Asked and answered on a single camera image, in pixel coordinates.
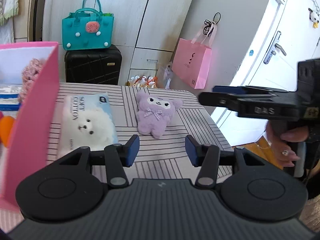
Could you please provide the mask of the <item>right hand with ring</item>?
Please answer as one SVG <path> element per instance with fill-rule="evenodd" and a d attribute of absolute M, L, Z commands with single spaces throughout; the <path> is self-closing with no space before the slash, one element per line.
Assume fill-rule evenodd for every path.
<path fill-rule="evenodd" d="M 271 149 L 273 155 L 282 167 L 294 167 L 294 161 L 298 161 L 300 157 L 291 149 L 286 142 L 304 142 L 309 137 L 309 130 L 307 127 L 299 127 L 289 130 L 281 135 L 276 135 L 268 121 L 266 125 L 266 135 L 268 141 L 271 142 Z"/>

